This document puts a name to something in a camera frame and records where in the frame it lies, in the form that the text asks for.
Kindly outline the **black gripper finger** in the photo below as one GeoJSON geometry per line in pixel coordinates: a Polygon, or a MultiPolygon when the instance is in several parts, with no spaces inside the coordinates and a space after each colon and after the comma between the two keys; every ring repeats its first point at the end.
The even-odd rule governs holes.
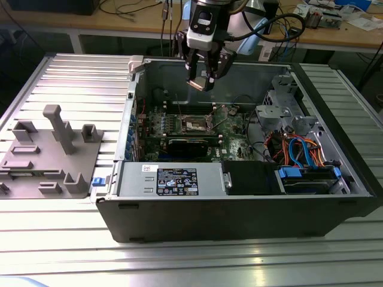
{"type": "Polygon", "coordinates": [[[224,77],[236,59],[236,52],[231,50],[220,50],[219,52],[209,51],[205,58],[206,83],[205,91],[214,88],[215,80],[224,77]]]}
{"type": "Polygon", "coordinates": [[[187,30],[178,31],[175,34],[180,58],[185,61],[186,65],[187,83],[196,84],[197,63],[199,60],[199,56],[197,55],[198,50],[188,46],[188,38],[187,30]]]}

